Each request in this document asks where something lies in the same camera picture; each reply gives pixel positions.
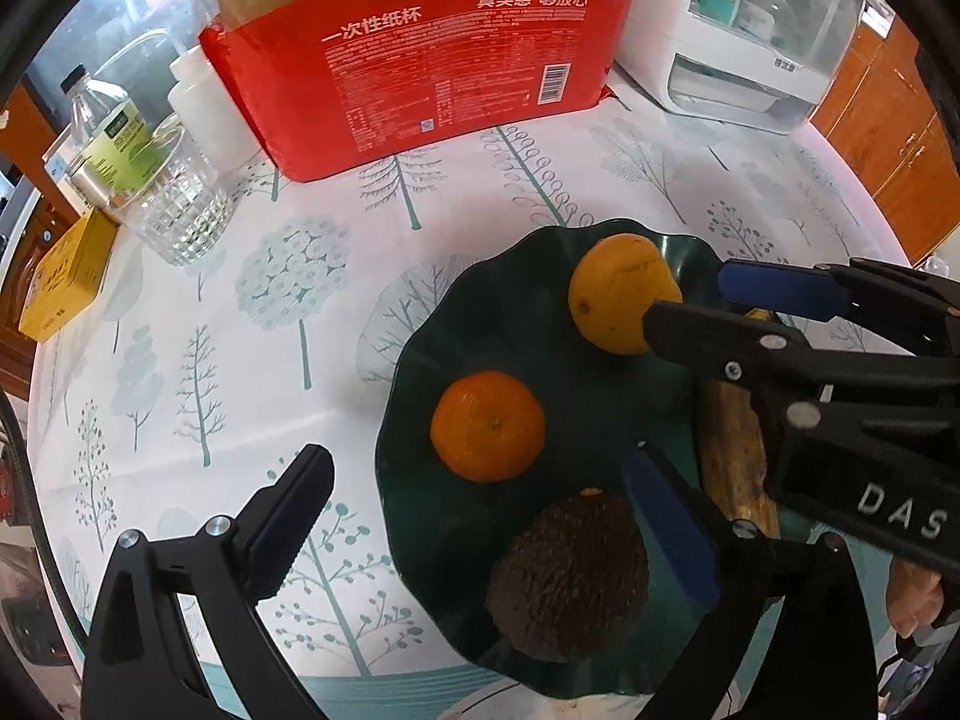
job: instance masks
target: wavy plate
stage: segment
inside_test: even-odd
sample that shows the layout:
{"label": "wavy plate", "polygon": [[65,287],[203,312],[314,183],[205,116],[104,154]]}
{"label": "wavy plate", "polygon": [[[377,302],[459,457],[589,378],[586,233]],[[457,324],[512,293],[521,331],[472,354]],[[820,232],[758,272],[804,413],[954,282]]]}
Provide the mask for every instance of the wavy plate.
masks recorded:
{"label": "wavy plate", "polygon": [[[622,232],[659,247],[686,302],[736,310],[717,288],[720,260],[697,238],[661,235],[632,220],[538,230],[465,271],[410,338],[376,445],[390,548],[406,586],[465,659],[555,698],[653,692],[706,611],[685,598],[643,527],[649,600],[610,651],[574,664],[534,661],[501,637],[484,606],[493,565],[547,506],[583,488],[621,490],[616,447],[627,440],[654,442],[698,483],[688,372],[652,354],[603,352],[580,336],[568,312],[577,263]],[[534,392],[546,414],[546,446],[517,479],[474,485],[437,457],[430,420],[451,383],[489,368]]]}

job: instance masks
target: orange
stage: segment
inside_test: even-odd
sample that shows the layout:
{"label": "orange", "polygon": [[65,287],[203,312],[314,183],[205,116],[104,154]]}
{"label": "orange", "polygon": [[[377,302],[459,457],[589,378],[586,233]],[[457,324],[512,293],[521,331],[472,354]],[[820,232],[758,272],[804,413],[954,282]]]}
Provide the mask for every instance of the orange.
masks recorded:
{"label": "orange", "polygon": [[643,315],[658,300],[682,303],[680,287],[659,249],[622,233],[584,255],[570,279],[568,303],[580,334],[613,354],[643,354]]}
{"label": "orange", "polygon": [[430,422],[430,440],[458,476],[503,482],[529,469],[544,448],[544,410],[525,384],[485,370],[443,393]]}

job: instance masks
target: bottle cap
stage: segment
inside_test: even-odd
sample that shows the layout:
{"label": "bottle cap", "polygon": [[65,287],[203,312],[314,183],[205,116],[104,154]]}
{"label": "bottle cap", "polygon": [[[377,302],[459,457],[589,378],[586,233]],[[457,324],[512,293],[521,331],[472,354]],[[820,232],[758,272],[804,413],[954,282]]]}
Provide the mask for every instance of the bottle cap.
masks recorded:
{"label": "bottle cap", "polygon": [[64,95],[69,92],[73,87],[75,87],[80,80],[86,75],[86,68],[83,65],[77,65],[73,70],[70,71],[69,76],[61,81],[61,90],[64,92]]}
{"label": "bottle cap", "polygon": [[200,46],[194,46],[184,55],[180,55],[170,64],[170,71],[178,81],[189,83],[208,72],[206,54]]}

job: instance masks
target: green label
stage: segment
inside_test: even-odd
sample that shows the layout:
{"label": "green label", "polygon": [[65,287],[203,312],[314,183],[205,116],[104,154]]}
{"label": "green label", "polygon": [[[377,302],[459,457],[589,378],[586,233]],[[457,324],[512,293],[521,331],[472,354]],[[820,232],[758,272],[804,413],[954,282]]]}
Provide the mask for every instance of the green label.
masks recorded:
{"label": "green label", "polygon": [[136,193],[163,162],[150,129],[131,101],[117,106],[83,150],[88,164],[114,191]]}

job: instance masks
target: tablecloth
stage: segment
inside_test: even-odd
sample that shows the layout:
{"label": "tablecloth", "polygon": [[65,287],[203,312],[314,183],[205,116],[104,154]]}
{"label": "tablecloth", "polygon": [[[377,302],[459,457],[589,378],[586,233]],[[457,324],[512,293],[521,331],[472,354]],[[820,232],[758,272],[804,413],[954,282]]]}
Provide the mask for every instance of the tablecloth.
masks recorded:
{"label": "tablecloth", "polygon": [[[642,698],[550,702],[465,664],[397,578],[373,475],[397,354],[460,272],[542,225],[632,217],[721,257],[803,266],[906,259],[812,127],[784,138],[674,117],[611,85],[619,98],[589,111],[312,184],[258,157],[229,178],[224,237],[187,269],[120,232],[101,294],[37,352],[28,420],[43,519],[85,624],[123,529],[194,533],[314,442],[336,460],[333,498],[258,610],[333,720],[635,715]],[[795,324],[815,346],[891,348],[848,322]],[[889,557],[853,552],[880,638]],[[184,615],[218,699],[243,715],[195,601]]]}

